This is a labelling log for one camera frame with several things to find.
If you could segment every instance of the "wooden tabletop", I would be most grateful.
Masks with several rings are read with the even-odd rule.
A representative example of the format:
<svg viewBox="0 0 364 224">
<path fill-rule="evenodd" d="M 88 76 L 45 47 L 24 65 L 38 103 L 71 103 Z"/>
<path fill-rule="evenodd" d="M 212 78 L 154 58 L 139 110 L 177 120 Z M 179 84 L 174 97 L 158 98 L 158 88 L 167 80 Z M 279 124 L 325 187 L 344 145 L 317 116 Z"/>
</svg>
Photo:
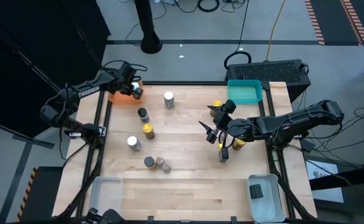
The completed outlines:
<svg viewBox="0 0 364 224">
<path fill-rule="evenodd" d="M 163 95 L 171 91 L 175 108 L 165 109 Z M 285 83 L 271 83 L 274 110 L 277 115 L 292 111 Z M 113 105 L 108 127 L 102 176 L 120 177 L 124 182 L 122 210 L 127 220 L 253 220 L 246 199 L 245 181 L 253 174 L 268 174 L 269 166 L 264 141 L 247 143 L 240 151 L 229 149 L 225 164 L 218 161 L 217 144 L 206 142 L 202 121 L 214 127 L 210 110 L 213 100 L 226 102 L 226 86 L 145 86 L 143 105 Z M 95 117 L 98 94 L 81 100 L 77 120 L 91 123 Z M 101 123 L 106 103 L 103 103 Z M 264 93 L 266 114 L 269 114 Z M 138 108 L 145 107 L 156 137 L 148 140 L 142 133 Z M 237 105 L 232 118 L 259 116 L 258 105 Z M 134 152 L 126 140 L 136 136 L 142 150 Z M 83 141 L 72 140 L 68 154 Z M 291 144 L 299 146 L 298 141 Z M 64 168 L 53 215 L 61 213 L 81 187 L 87 149 L 76 155 Z M 172 170 L 164 173 L 148 170 L 146 156 L 162 156 Z M 291 190 L 310 214 L 317 216 L 301 151 L 292 147 L 284 150 Z M 87 212 L 91 190 L 86 194 Z M 280 189 L 282 208 L 288 214 L 285 195 Z M 115 194 L 108 194 L 108 199 Z"/>
</svg>

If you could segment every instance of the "yellow cable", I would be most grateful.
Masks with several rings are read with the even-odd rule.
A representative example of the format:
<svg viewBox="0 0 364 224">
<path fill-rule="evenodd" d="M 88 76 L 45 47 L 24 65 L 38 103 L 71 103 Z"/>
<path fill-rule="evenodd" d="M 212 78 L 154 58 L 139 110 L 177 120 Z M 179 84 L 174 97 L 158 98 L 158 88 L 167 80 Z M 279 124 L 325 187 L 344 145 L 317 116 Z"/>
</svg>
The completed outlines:
<svg viewBox="0 0 364 224">
<path fill-rule="evenodd" d="M 280 11 L 279 11 L 279 14 L 277 15 L 277 18 L 276 18 L 276 22 L 274 22 L 274 25 L 273 25 L 273 29 L 271 29 L 271 34 L 270 34 L 270 40 L 269 40 L 269 46 L 268 46 L 268 53 L 266 54 L 266 60 L 268 59 L 269 57 L 269 52 L 270 52 L 270 46 L 271 46 L 271 39 L 273 38 L 273 32 L 274 32 L 274 28 L 276 28 L 276 25 L 277 25 L 277 21 L 279 20 L 280 18 L 280 14 L 281 14 L 281 11 L 284 7 L 284 4 L 286 3 L 286 0 L 283 0 L 282 1 L 282 4 L 281 4 L 281 7 L 280 7 Z"/>
</svg>

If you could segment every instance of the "gray floor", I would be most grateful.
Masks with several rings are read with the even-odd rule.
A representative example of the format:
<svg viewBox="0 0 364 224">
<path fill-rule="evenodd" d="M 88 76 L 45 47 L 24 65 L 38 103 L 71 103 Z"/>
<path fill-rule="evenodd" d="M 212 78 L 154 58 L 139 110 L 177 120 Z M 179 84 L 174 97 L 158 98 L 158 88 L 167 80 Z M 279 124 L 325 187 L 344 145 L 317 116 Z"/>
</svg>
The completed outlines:
<svg viewBox="0 0 364 224">
<path fill-rule="evenodd" d="M 124 40 L 133 25 L 138 22 L 132 1 L 121 4 L 117 0 L 97 0 L 104 18 L 113 34 L 109 40 Z M 180 5 L 189 10 L 196 0 L 180 0 Z M 273 22 L 281 5 L 281 0 L 251 0 L 243 35 L 245 40 L 268 40 Z M 213 13 L 196 11 L 184 14 L 176 7 L 166 6 L 167 14 L 155 20 L 157 34 L 162 39 L 233 39 L 240 36 L 244 8 L 229 14 L 217 10 Z M 152 6 L 153 15 L 163 13 L 159 4 Z M 140 27 L 135 28 L 129 39 L 138 40 L 142 36 Z M 303 0 L 287 0 L 274 40 L 315 40 L 313 28 Z M 226 70 L 223 60 L 234 52 L 236 45 L 182 44 L 164 45 L 154 55 L 141 52 L 133 45 L 108 45 L 103 63 L 110 60 L 127 60 L 148 67 L 140 73 L 144 80 L 222 80 Z M 253 62 L 262 62 L 266 57 L 267 45 L 242 45 Z M 307 89 L 306 105 L 323 99 L 335 100 L 345 113 L 346 120 L 353 117 L 353 110 L 364 107 L 364 49 L 363 47 L 328 47 L 320 45 L 273 45 L 270 60 L 301 59 L 310 68 L 311 86 Z M 244 57 L 236 57 L 230 63 L 246 62 Z M 292 106 L 298 107 L 299 99 Z M 315 128 L 317 136 L 325 136 L 335 128 Z M 14 198 L 8 222 L 15 221 L 22 195 L 26 189 L 28 176 L 34 166 L 60 166 L 62 160 L 58 151 L 58 130 L 49 129 L 37 138 L 55 143 L 54 149 L 34 146 L 26 169 Z M 11 139 L 11 134 L 0 130 L 0 210 L 20 159 L 24 143 Z M 329 144 L 329 148 L 344 146 L 364 139 L 364 121 L 348 129 Z M 68 140 L 63 138 L 63 153 L 66 153 Z M 341 158 L 364 164 L 364 143 L 334 151 Z M 358 223 L 360 217 L 321 211 L 323 219 L 346 223 Z"/>
</svg>

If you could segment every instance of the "teal tray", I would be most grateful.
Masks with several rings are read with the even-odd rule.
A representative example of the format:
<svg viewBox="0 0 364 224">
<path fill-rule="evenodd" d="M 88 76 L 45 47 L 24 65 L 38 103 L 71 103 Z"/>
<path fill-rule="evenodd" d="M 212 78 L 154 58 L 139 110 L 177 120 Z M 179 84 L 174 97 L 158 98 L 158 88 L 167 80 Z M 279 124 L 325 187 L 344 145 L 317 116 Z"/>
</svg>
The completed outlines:
<svg viewBox="0 0 364 224">
<path fill-rule="evenodd" d="M 259 80 L 229 80 L 227 98 L 235 104 L 255 104 L 262 100 L 262 84 Z"/>
</svg>

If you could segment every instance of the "yellow lid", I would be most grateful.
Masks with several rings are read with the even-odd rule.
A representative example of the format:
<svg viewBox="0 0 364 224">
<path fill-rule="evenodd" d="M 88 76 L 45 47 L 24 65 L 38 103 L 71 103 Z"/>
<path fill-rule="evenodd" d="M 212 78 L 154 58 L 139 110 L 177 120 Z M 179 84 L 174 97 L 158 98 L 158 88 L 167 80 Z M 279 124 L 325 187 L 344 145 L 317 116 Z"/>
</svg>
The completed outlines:
<svg viewBox="0 0 364 224">
<path fill-rule="evenodd" d="M 212 102 L 212 106 L 221 106 L 222 103 L 220 100 L 215 100 L 214 102 Z"/>
<path fill-rule="evenodd" d="M 147 123 L 143 125 L 143 132 L 150 133 L 152 132 L 152 124 Z"/>
<path fill-rule="evenodd" d="M 236 143 L 239 144 L 239 145 L 245 145 L 245 142 L 243 140 L 241 140 L 241 139 L 237 139 Z"/>
</svg>

